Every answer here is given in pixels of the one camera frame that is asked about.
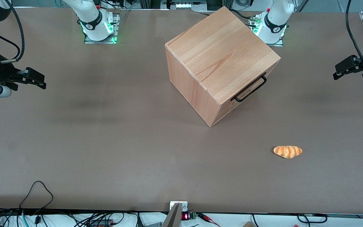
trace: table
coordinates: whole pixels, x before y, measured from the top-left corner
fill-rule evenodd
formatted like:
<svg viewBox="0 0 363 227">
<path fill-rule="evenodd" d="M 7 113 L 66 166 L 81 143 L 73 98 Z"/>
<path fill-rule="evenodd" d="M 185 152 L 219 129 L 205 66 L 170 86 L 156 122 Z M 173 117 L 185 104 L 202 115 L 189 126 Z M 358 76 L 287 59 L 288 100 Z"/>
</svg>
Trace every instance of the table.
<svg viewBox="0 0 363 227">
<path fill-rule="evenodd" d="M 265 86 L 209 128 L 171 85 L 164 44 L 205 16 L 133 10 L 118 43 L 83 44 L 71 9 L 17 9 L 26 52 L 46 75 L 0 99 L 0 207 L 35 180 L 50 208 L 363 214 L 363 80 L 333 80 L 356 54 L 343 13 L 294 13 Z M 363 51 L 363 21 L 350 14 Z M 0 34 L 20 43 L 13 15 Z M 7 58 L 13 47 L 0 40 Z M 299 157 L 272 153 L 297 145 Z M 49 196 L 38 185 L 25 207 Z"/>
</svg>

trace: drawer handle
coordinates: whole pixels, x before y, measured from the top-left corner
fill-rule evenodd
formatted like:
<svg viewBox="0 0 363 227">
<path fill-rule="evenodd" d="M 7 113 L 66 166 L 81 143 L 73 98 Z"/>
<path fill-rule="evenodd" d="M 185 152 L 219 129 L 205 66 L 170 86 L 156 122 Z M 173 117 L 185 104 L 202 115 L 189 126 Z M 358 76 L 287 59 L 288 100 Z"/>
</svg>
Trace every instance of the drawer handle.
<svg viewBox="0 0 363 227">
<path fill-rule="evenodd" d="M 265 77 L 267 72 L 264 72 L 261 76 L 259 76 L 257 79 L 255 79 L 253 82 L 251 82 L 249 85 L 247 85 L 241 92 L 239 92 L 237 95 L 233 97 L 237 102 L 243 102 L 245 99 L 247 99 L 249 96 L 251 96 L 256 90 L 258 90 L 261 86 L 267 82 L 267 78 Z M 248 95 L 246 95 L 243 99 L 239 99 L 238 96 L 241 95 L 246 89 L 250 88 L 253 84 L 255 84 L 259 79 L 262 79 L 264 82 L 261 83 L 254 89 L 252 92 L 250 92 Z"/>
</svg>

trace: metal mounting plate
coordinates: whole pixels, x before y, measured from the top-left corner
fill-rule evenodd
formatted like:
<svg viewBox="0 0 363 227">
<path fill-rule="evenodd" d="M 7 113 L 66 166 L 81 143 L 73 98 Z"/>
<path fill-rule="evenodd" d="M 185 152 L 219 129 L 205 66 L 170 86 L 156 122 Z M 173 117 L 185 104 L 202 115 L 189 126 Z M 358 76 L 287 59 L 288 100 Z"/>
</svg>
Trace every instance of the metal mounting plate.
<svg viewBox="0 0 363 227">
<path fill-rule="evenodd" d="M 169 210 L 172 209 L 173 205 L 175 205 L 175 203 L 181 203 L 183 205 L 183 212 L 187 212 L 187 202 L 186 201 L 170 201 L 170 206 L 169 206 Z"/>
</svg>

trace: wooden cube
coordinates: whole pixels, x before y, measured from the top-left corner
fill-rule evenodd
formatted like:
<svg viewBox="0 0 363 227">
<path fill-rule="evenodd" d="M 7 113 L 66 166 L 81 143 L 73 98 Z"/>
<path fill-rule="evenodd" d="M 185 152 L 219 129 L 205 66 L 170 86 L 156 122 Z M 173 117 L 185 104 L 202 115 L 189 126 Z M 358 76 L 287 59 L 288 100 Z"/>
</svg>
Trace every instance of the wooden cube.
<svg viewBox="0 0 363 227">
<path fill-rule="evenodd" d="M 165 50 L 170 81 L 210 127 L 262 86 L 280 60 L 226 7 Z"/>
</svg>

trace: bread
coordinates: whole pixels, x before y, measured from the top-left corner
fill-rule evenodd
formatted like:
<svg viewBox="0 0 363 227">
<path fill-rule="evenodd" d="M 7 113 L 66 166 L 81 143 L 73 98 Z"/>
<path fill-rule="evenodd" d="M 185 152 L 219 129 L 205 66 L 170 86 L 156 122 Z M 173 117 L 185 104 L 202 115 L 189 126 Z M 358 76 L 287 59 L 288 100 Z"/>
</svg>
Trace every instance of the bread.
<svg viewBox="0 0 363 227">
<path fill-rule="evenodd" d="M 274 148 L 274 153 L 283 158 L 293 158 L 302 154 L 302 149 L 296 146 L 278 146 Z"/>
</svg>

